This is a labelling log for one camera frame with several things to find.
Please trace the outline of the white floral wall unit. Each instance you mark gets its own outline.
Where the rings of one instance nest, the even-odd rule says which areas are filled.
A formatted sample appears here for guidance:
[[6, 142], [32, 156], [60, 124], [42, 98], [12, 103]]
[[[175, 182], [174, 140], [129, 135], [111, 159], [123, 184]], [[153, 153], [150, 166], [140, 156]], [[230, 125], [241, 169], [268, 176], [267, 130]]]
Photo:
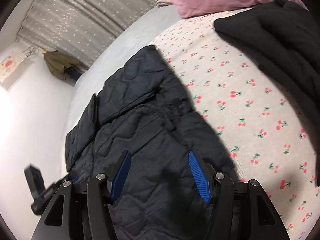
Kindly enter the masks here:
[[1, 89], [9, 91], [33, 64], [33, 46], [24, 47], [17, 43], [10, 45], [1, 53]]

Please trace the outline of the grey star pattern curtain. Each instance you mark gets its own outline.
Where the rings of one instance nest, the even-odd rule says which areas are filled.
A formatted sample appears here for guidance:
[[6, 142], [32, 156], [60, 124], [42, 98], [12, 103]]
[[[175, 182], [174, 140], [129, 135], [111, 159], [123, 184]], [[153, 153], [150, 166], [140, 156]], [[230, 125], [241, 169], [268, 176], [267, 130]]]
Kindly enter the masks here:
[[17, 37], [90, 67], [155, 0], [34, 0]]

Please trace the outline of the folded grey pink bedding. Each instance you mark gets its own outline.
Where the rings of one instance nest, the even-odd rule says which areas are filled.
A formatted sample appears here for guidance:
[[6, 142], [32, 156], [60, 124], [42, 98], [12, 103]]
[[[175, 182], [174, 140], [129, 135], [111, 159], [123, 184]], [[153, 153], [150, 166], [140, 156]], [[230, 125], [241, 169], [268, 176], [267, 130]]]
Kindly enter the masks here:
[[157, 7], [166, 7], [173, 5], [171, 0], [155, 0]]

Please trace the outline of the black folded garment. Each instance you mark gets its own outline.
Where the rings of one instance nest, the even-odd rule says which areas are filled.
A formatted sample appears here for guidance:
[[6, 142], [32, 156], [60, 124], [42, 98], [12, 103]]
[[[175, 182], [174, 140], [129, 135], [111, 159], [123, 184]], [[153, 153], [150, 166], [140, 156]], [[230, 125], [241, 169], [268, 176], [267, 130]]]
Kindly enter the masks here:
[[319, 26], [308, 10], [288, 0], [272, 0], [219, 18], [213, 27], [287, 88], [319, 128]]

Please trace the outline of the olive green hanging jacket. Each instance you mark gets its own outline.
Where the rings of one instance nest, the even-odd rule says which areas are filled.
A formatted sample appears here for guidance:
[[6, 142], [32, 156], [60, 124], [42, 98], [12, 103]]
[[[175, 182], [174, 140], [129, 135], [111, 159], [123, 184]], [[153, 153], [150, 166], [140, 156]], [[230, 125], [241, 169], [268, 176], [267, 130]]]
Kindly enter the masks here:
[[44, 60], [49, 71], [60, 80], [77, 81], [84, 73], [82, 63], [78, 59], [57, 50], [44, 53]]

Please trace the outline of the cherry print bed sheet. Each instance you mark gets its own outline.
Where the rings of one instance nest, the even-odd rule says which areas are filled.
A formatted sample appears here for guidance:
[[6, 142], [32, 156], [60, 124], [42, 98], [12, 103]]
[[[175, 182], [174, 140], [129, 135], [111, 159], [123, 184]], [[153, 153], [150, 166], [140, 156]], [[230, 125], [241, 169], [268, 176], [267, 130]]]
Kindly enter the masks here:
[[308, 121], [289, 93], [214, 31], [222, 12], [169, 24], [153, 44], [220, 137], [239, 179], [256, 179], [291, 239], [319, 218], [316, 151]]

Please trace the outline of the white plush blanket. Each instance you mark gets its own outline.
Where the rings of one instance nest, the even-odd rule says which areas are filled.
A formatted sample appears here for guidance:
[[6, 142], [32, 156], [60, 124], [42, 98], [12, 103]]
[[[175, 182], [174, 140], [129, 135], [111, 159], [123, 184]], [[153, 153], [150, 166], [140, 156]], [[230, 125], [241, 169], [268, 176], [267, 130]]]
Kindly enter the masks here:
[[62, 155], [65, 155], [66, 135], [78, 123], [91, 96], [101, 91], [105, 81], [123, 67], [130, 57], [144, 46], [153, 44], [159, 34], [180, 19], [174, 5], [151, 9], [120, 34], [80, 77], [69, 102], [62, 134]]

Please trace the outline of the black quilted puffer jacket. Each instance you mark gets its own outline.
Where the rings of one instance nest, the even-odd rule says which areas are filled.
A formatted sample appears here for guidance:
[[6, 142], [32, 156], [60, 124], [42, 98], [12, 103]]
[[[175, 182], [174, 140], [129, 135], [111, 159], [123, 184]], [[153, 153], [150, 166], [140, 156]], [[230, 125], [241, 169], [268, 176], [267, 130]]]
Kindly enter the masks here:
[[154, 46], [139, 50], [92, 96], [67, 134], [67, 171], [88, 181], [125, 150], [131, 168], [109, 208], [118, 238], [203, 239], [212, 209], [200, 197], [188, 154], [195, 150], [233, 179], [235, 167]]

